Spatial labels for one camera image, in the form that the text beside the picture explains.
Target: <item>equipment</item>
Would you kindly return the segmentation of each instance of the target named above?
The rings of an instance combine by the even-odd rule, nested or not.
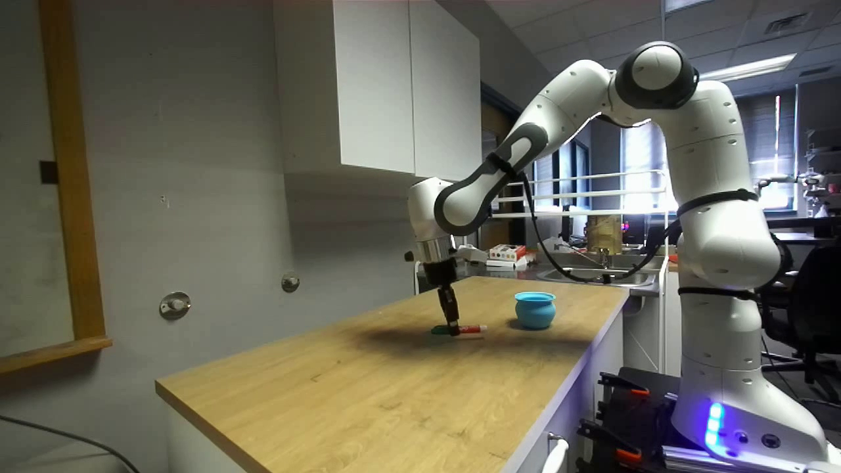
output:
[[[672,428],[735,471],[841,471],[841,454],[815,414],[761,375],[755,288],[778,272],[781,251],[755,194],[735,100],[724,85],[699,82],[669,43],[639,46],[618,70],[576,61],[468,179],[448,187],[421,181],[409,220],[422,266],[448,297],[454,263],[447,238],[473,233],[509,179],[597,116],[619,127],[653,120],[668,142],[682,226],[682,372]]]

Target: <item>wall cabinet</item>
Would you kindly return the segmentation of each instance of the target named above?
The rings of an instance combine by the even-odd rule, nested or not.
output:
[[[284,170],[464,177],[479,40],[438,3],[276,0]]]

